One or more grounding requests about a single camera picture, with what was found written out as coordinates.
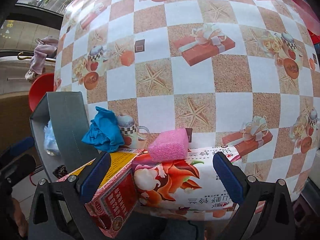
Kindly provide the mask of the person's left hand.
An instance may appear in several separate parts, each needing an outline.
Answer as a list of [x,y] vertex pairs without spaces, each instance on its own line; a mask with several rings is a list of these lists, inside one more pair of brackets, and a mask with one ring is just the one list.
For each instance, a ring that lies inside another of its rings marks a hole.
[[28,239],[28,221],[12,196],[1,200],[1,239]]

